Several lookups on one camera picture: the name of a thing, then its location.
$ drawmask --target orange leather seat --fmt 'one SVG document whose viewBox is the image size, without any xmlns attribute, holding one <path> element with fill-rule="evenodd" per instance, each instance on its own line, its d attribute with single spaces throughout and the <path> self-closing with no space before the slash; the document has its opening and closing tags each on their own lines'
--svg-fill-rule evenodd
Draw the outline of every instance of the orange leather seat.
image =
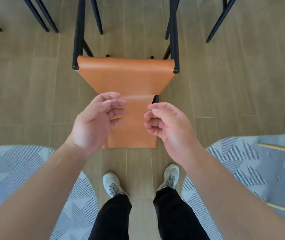
<svg viewBox="0 0 285 240">
<path fill-rule="evenodd" d="M 143 115 L 175 76 L 174 60 L 78 56 L 77 62 L 78 72 L 96 92 L 118 92 L 128 102 L 124 122 L 112 129 L 104 148 L 156 148 L 157 138 L 147 133 Z"/>
</svg>

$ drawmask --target patterned rug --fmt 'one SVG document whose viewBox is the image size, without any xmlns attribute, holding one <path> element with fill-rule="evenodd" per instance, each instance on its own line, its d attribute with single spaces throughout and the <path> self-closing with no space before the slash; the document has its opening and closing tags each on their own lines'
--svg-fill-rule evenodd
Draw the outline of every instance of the patterned rug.
<svg viewBox="0 0 285 240">
<path fill-rule="evenodd" d="M 32 145 L 0 146 L 0 205 L 54 150 Z M 68 197 L 50 240 L 87 240 L 98 214 L 95 192 L 83 172 Z"/>
<path fill-rule="evenodd" d="M 285 135 L 231 137 L 214 143 L 207 150 L 262 201 L 285 206 L 285 152 L 258 146 L 258 142 L 285 146 Z M 222 239 L 189 177 L 182 186 L 182 197 L 192 207 L 209 238 Z M 285 218 L 284 211 L 275 211 Z"/>
</svg>

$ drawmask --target sneaker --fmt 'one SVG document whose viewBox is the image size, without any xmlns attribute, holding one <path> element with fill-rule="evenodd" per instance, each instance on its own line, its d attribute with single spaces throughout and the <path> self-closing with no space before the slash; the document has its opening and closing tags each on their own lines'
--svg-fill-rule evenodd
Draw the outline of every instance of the sneaker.
<svg viewBox="0 0 285 240">
<path fill-rule="evenodd" d="M 175 189 L 179 179 L 179 167 L 175 164 L 170 164 L 164 171 L 164 182 L 159 186 L 157 191 L 170 187 Z"/>
<path fill-rule="evenodd" d="M 117 194 L 127 195 L 120 186 L 119 178 L 112 172 L 102 177 L 102 184 L 111 198 Z"/>
</svg>

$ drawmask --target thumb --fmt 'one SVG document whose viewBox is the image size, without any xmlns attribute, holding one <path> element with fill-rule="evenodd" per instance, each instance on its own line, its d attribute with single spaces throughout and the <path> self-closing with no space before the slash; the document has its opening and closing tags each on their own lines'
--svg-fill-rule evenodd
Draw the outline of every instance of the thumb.
<svg viewBox="0 0 285 240">
<path fill-rule="evenodd" d="M 160 118 L 168 127 L 174 127 L 177 124 L 175 114 L 167 109 L 152 109 L 152 113 Z"/>
<path fill-rule="evenodd" d="M 94 103 L 89 104 L 83 112 L 79 114 L 82 120 L 92 121 L 96 118 L 99 112 L 105 112 L 110 110 L 111 103 L 110 101 L 105 101 L 103 103 Z"/>
</svg>

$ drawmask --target person's left hand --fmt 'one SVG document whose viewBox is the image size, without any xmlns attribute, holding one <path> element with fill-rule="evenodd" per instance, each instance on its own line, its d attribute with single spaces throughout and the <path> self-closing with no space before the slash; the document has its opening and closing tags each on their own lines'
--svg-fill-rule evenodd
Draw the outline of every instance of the person's left hand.
<svg viewBox="0 0 285 240">
<path fill-rule="evenodd" d="M 82 150 L 85 157 L 94 154 L 102 147 L 112 127 L 121 123 L 127 106 L 125 100 L 121 100 L 116 92 L 102 93 L 95 97 L 92 102 L 81 112 L 74 123 L 74 127 L 67 143 L 72 143 Z"/>
</svg>

